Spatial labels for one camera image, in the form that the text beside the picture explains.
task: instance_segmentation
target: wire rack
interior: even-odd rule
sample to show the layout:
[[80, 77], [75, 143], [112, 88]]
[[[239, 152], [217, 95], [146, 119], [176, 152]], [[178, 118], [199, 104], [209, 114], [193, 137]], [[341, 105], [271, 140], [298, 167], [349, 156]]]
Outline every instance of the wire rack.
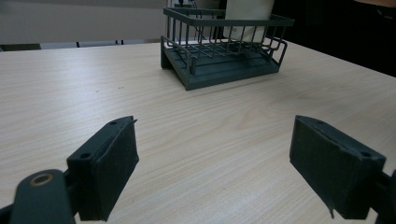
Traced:
[[[186, 91], [277, 73], [294, 20], [225, 20], [225, 10], [167, 7], [161, 36], [161, 67], [175, 69]], [[235, 29], [242, 31], [235, 38]]]

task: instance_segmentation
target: wooden table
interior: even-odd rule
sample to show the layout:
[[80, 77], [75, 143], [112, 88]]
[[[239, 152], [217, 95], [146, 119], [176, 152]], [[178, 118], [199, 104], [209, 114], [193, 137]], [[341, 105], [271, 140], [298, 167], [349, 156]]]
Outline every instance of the wooden table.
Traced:
[[291, 43], [278, 74], [195, 91], [161, 69], [157, 43], [3, 52], [0, 206], [133, 115], [140, 162], [108, 223], [374, 223], [374, 211], [331, 219], [290, 164], [293, 122], [330, 123], [385, 155], [391, 175], [395, 109], [394, 77]]

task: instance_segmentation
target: wall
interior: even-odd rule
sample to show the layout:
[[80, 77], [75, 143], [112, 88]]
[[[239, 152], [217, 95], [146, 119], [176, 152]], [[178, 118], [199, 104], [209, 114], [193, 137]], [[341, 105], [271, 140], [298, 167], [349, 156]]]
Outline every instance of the wall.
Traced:
[[166, 0], [1, 0], [0, 44], [152, 39]]

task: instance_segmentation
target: dish rack tray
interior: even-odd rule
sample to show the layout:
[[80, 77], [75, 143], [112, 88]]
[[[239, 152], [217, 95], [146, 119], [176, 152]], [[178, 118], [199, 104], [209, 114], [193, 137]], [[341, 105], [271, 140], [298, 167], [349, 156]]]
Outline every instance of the dish rack tray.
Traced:
[[[294, 20], [277, 15], [267, 21], [225, 20], [225, 13], [163, 9], [167, 29], [161, 36], [161, 67], [175, 69], [186, 91], [279, 71], [287, 49], [283, 35]], [[232, 37], [233, 28], [242, 29], [240, 39]], [[253, 35], [246, 41], [248, 31]]]

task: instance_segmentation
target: white object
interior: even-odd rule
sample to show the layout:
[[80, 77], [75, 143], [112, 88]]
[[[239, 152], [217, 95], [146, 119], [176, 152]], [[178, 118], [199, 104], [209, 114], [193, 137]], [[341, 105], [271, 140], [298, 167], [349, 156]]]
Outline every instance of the white object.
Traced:
[[[275, 0], [228, 0], [225, 19], [226, 20], [269, 20]], [[224, 27], [223, 35], [228, 38], [230, 35], [229, 26]], [[231, 39], [241, 40], [243, 26], [234, 26]], [[257, 27], [253, 42], [262, 42], [262, 35], [265, 27]], [[251, 42], [254, 33], [254, 26], [245, 28], [242, 41]]]

